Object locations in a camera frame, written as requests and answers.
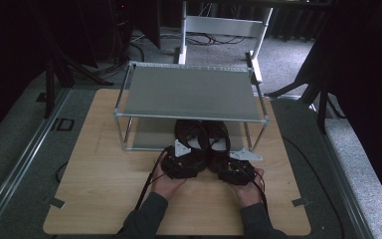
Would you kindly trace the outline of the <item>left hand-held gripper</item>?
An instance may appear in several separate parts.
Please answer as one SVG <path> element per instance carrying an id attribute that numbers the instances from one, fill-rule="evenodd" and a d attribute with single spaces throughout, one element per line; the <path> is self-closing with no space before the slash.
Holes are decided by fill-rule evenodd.
<path id="1" fill-rule="evenodd" d="M 192 149 L 178 139 L 166 148 L 166 155 L 161 161 L 161 169 L 171 179 L 196 177 L 199 170 L 197 162 L 191 156 Z"/>

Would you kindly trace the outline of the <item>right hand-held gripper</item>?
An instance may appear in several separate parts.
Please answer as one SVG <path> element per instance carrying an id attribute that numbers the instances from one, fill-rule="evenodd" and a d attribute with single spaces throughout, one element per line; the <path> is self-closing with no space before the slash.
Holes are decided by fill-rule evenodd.
<path id="1" fill-rule="evenodd" d="M 233 185 L 247 185 L 256 177 L 252 161 L 262 161 L 263 158 L 249 150 L 228 152 L 219 161 L 218 178 Z"/>

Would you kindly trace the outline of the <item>black leather shoe white insole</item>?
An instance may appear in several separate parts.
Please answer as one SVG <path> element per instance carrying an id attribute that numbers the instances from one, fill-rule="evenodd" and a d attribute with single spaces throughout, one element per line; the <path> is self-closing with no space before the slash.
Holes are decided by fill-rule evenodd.
<path id="1" fill-rule="evenodd" d="M 174 133 L 175 139 L 192 149 L 191 156 L 197 162 L 199 172 L 204 170 L 209 140 L 202 123 L 198 120 L 178 119 Z"/>

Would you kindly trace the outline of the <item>grey metal shoe rack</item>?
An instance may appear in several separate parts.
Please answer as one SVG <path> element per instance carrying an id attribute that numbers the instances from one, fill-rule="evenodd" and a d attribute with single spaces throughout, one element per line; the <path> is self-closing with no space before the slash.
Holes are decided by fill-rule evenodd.
<path id="1" fill-rule="evenodd" d="M 269 124 L 250 68 L 132 62 L 113 111 L 127 150 L 161 150 L 178 120 L 219 120 L 231 150 L 254 151 Z"/>

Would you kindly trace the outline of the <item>person's left hand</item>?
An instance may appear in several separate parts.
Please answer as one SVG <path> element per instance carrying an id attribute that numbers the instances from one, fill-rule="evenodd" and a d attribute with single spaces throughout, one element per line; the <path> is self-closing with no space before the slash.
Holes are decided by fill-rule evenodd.
<path id="1" fill-rule="evenodd" d="M 156 166 L 152 176 L 151 191 L 170 200 L 175 192 L 186 182 L 186 179 L 175 179 L 167 176 L 160 165 Z"/>

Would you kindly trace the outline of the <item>person's right hand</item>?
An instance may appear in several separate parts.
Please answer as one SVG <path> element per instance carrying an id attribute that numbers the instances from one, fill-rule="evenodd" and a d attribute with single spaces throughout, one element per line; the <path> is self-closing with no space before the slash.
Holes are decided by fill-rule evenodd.
<path id="1" fill-rule="evenodd" d="M 247 185 L 233 185 L 231 187 L 236 193 L 238 201 L 242 207 L 252 206 L 258 203 L 263 203 L 262 195 L 262 178 L 264 175 L 262 168 L 255 168 L 255 179 Z"/>

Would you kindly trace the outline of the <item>grey tape piece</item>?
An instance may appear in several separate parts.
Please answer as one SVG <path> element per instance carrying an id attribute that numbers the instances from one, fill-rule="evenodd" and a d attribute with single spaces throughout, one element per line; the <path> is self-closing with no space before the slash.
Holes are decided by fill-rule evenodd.
<path id="1" fill-rule="evenodd" d="M 57 207 L 57 208 L 60 208 L 62 209 L 64 206 L 65 206 L 65 202 L 58 199 L 58 198 L 55 198 L 55 197 L 46 197 L 44 199 L 44 202 L 51 205 L 51 206 L 54 206 L 54 207 Z"/>
<path id="2" fill-rule="evenodd" d="M 308 198 L 298 198 L 298 199 L 295 199 L 293 200 L 292 202 L 292 205 L 294 207 L 298 207 L 298 206 L 307 206 L 310 204 L 310 200 Z"/>

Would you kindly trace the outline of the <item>black tripod stand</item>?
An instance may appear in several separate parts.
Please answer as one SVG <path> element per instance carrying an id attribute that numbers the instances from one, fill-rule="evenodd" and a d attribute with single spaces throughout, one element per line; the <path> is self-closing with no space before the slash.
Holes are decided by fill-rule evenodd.
<path id="1" fill-rule="evenodd" d="M 277 98 L 302 85 L 307 85 L 300 99 L 305 104 L 311 104 L 316 98 L 319 98 L 316 124 L 323 134 L 326 134 L 325 118 L 331 82 L 328 71 L 330 70 L 331 60 L 330 54 L 311 49 L 302 63 L 295 80 L 279 90 L 267 93 L 268 97 Z"/>
<path id="2" fill-rule="evenodd" d="M 51 53 L 51 57 L 46 66 L 46 92 L 41 98 L 41 101 L 46 103 L 46 112 L 44 115 L 45 119 L 48 119 L 56 108 L 55 77 L 58 77 L 58 80 L 63 88 L 71 88 L 75 83 L 69 67 L 74 68 L 82 75 L 99 85 L 112 86 L 111 82 L 94 75 L 90 70 L 87 70 L 85 67 L 68 57 L 59 47 L 57 40 L 55 39 L 53 32 L 36 0 L 25 1 L 34 16 Z"/>

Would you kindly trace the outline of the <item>dark curtain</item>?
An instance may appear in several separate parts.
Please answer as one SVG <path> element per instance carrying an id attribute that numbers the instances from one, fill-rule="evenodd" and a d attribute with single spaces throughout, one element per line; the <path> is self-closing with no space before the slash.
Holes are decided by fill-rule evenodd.
<path id="1" fill-rule="evenodd" d="M 82 0 L 0 0 L 0 122 L 52 57 L 37 17 L 45 21 L 46 29 L 66 56 L 84 65 L 96 64 L 82 3 Z"/>
<path id="2" fill-rule="evenodd" d="M 299 75 L 337 97 L 382 184 L 382 0 L 338 0 Z"/>

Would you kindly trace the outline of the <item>aluminium floor rail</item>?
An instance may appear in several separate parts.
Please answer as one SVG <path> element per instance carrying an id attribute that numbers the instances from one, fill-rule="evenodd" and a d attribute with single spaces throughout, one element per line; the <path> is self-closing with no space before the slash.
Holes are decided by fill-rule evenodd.
<path id="1" fill-rule="evenodd" d="M 51 110 L 50 115 L 41 121 L 32 139 L 29 141 L 22 154 L 16 160 L 16 164 L 0 186 L 0 216 L 11 200 L 13 194 L 17 190 L 18 185 L 22 181 L 25 173 L 29 169 L 29 166 L 34 160 L 37 151 L 40 149 L 42 142 L 50 131 L 51 126 L 54 124 L 61 108 L 65 104 L 69 93 L 70 89 L 62 89 L 60 91 L 59 95 L 57 96 L 55 106 Z"/>
<path id="2" fill-rule="evenodd" d="M 338 153 L 330 134 L 319 129 L 319 136 L 326 151 L 327 162 L 333 176 L 335 187 L 339 192 L 346 215 L 358 239 L 373 239 L 373 234 L 368 226 L 367 219 L 356 198 L 351 185 L 351 178 L 346 175 L 344 163 Z"/>

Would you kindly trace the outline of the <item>black floor bracket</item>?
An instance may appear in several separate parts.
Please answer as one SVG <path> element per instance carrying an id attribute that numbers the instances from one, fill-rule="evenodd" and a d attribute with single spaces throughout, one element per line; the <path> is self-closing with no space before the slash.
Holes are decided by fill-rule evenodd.
<path id="1" fill-rule="evenodd" d="M 71 131 L 74 127 L 75 121 L 73 119 L 56 119 L 53 123 L 52 131 Z"/>

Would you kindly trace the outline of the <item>white desk frame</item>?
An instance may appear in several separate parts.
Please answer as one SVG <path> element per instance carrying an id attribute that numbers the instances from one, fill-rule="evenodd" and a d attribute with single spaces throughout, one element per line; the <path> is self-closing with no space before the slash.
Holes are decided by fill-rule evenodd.
<path id="1" fill-rule="evenodd" d="M 186 63 L 186 36 L 188 33 L 255 38 L 257 40 L 255 48 L 253 51 L 249 51 L 246 54 L 246 60 L 253 71 L 252 78 L 254 82 L 261 83 L 263 78 L 258 56 L 269 27 L 272 13 L 273 8 L 267 8 L 263 18 L 256 21 L 192 16 L 187 13 L 187 2 L 183 1 L 181 15 L 181 45 L 179 47 L 178 63 Z"/>

